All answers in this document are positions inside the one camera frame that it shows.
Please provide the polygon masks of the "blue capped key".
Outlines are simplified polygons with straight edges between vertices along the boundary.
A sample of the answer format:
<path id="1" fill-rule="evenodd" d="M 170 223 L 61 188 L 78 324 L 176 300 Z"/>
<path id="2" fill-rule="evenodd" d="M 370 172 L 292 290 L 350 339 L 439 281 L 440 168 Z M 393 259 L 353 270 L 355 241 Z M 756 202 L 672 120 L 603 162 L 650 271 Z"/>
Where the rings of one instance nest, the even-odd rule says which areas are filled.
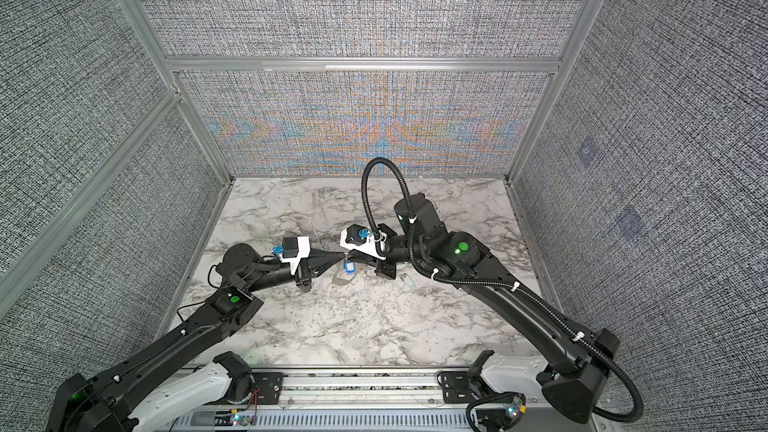
<path id="1" fill-rule="evenodd" d="M 356 264 L 351 260 L 344 261 L 344 272 L 348 277 L 353 277 L 357 271 Z"/>

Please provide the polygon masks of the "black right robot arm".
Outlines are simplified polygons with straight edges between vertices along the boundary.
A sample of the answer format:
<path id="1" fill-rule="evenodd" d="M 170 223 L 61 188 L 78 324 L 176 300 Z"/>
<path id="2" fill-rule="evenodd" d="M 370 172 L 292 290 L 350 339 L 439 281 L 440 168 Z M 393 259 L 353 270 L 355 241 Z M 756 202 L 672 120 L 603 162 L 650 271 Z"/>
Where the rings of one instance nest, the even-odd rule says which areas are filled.
<path id="1" fill-rule="evenodd" d="M 544 357 L 536 376 L 545 400 L 567 419 L 585 424 L 597 415 L 631 423 L 644 412 L 639 389 L 615 362 L 620 341 L 607 329 L 593 331 L 558 311 L 520 282 L 489 247 L 467 232 L 450 231 L 423 194 L 400 200 L 395 213 L 403 231 L 385 224 L 352 224 L 340 244 L 352 262 L 372 264 L 391 277 L 409 263 L 422 276 L 461 289 L 498 313 Z"/>

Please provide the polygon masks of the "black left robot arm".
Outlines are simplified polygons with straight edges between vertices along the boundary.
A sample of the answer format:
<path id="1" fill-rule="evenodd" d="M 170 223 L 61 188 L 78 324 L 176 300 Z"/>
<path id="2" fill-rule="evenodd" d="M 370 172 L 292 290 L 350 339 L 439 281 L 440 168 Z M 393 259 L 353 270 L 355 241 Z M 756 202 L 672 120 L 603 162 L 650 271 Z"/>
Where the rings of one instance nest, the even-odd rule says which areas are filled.
<path id="1" fill-rule="evenodd" d="M 169 379 L 254 317 L 263 305 L 256 291 L 283 284 L 308 291 L 314 278 L 346 257 L 343 252 L 313 249 L 303 237 L 290 238 L 289 245 L 288 258 L 262 257 L 244 243 L 230 247 L 215 266 L 221 284 L 195 304 L 188 318 L 112 368 L 63 382 L 47 430 L 154 431 L 207 403 L 252 400 L 259 391 L 252 369 L 233 352 L 216 356 L 181 380 Z"/>

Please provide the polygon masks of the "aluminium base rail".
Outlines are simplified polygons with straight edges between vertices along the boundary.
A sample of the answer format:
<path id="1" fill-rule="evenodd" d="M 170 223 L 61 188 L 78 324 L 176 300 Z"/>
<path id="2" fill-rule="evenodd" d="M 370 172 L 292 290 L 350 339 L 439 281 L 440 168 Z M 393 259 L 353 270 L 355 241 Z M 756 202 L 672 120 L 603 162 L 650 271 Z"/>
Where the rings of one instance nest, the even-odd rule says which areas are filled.
<path id="1" fill-rule="evenodd" d="M 592 431 L 546 401 L 536 376 L 540 358 L 491 358 L 471 366 L 260 366 L 256 402 L 186 406 L 160 431 L 466 431 L 472 377 L 519 392 L 527 410 L 518 431 Z"/>

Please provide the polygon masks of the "aluminium enclosure frame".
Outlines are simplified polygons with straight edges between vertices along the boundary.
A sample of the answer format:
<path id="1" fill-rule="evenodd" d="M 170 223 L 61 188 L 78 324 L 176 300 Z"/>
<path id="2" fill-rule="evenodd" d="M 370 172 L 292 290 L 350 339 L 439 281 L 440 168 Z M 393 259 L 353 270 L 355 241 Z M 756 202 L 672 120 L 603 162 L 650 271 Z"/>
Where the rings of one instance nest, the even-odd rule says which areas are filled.
<path id="1" fill-rule="evenodd" d="M 588 0 L 1 0 L 1 371 L 95 371 L 233 242 L 334 247 L 393 159 L 533 273 L 506 197 Z"/>

